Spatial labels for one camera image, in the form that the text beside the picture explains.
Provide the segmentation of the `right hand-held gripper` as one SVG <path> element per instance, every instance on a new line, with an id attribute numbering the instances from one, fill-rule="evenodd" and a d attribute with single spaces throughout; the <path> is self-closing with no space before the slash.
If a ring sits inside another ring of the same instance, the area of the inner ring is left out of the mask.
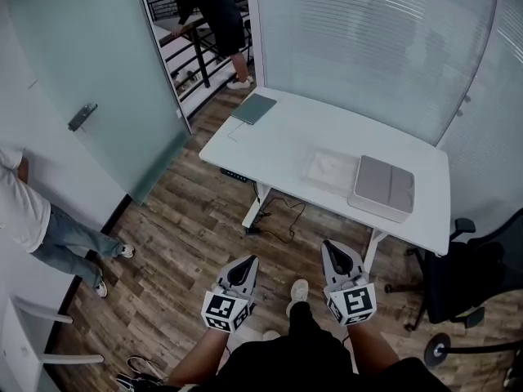
<path id="1" fill-rule="evenodd" d="M 332 240 L 324 240 L 320 250 L 327 284 L 326 304 L 336 321 L 350 326 L 372 318 L 377 311 L 375 288 L 364 273 L 360 254 Z"/>

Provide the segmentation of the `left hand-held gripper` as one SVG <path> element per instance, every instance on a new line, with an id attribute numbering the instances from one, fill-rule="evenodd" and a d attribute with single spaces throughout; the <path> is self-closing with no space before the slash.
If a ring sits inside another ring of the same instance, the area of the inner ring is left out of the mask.
<path id="1" fill-rule="evenodd" d="M 203 300 L 201 316 L 206 327 L 229 334 L 238 331 L 255 307 L 252 294 L 256 286 L 258 266 L 257 256 L 250 255 L 246 259 L 240 257 L 221 269 L 217 283 L 206 292 Z M 240 286 L 243 281 L 243 293 L 227 290 Z"/>

